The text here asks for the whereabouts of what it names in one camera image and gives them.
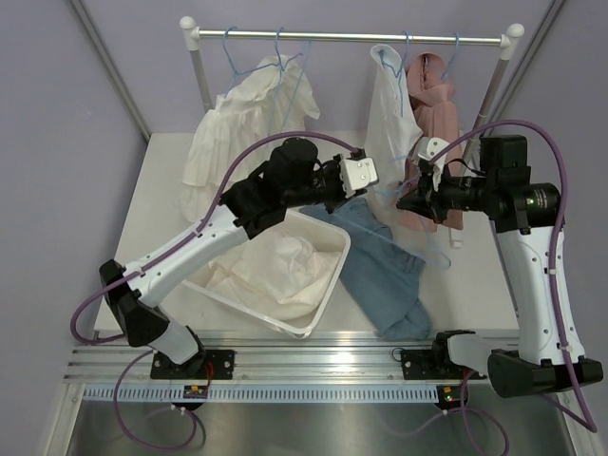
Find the blue denim skirt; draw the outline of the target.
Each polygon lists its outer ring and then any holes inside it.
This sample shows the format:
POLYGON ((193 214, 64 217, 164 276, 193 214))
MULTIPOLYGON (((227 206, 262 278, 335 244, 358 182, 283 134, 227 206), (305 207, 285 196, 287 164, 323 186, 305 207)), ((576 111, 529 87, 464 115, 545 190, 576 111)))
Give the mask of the blue denim skirt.
POLYGON ((375 329, 388 340, 425 339, 431 318, 419 297, 426 266, 394 241, 363 198, 352 199, 333 213, 321 204, 300 212, 346 231, 351 248, 340 280, 375 329))

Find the white pleated skirt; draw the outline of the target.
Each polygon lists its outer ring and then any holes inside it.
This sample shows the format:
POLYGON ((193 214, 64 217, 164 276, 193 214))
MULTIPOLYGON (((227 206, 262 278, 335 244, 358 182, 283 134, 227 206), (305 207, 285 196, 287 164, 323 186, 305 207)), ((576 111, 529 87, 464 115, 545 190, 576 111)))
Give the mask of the white pleated skirt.
POLYGON ((312 313, 333 278, 338 252, 271 229, 216 257, 206 289, 268 317, 288 321, 312 313))

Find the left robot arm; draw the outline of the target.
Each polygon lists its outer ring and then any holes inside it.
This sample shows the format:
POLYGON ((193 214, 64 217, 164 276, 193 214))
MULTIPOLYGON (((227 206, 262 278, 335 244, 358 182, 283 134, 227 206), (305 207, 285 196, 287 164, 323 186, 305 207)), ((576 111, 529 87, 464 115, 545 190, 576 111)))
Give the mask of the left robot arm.
POLYGON ((128 345, 154 350, 163 379, 199 379, 213 370, 212 357, 194 331, 162 309, 177 285, 283 222, 288 209, 322 204, 333 213, 379 182, 375 163, 361 148, 322 162, 313 135, 281 138, 269 159, 245 179, 220 185, 201 221, 148 256, 126 265, 110 259, 99 269, 105 303, 128 345))

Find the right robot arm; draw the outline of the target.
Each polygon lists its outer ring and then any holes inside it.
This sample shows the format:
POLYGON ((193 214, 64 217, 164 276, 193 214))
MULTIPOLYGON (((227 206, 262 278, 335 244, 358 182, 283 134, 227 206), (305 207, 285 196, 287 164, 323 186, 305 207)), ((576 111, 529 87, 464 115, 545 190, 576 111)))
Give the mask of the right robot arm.
POLYGON ((474 332, 442 332, 433 344, 433 369, 452 376, 468 368, 488 377, 503 398, 600 382, 602 365, 586 356, 570 310, 558 221, 561 194, 551 183, 532 182, 526 138, 482 139, 475 177, 450 176, 446 146, 439 138, 423 138, 416 146, 421 177, 415 197, 431 218, 442 219, 450 210, 488 216, 516 310, 519 343, 507 350, 474 332))

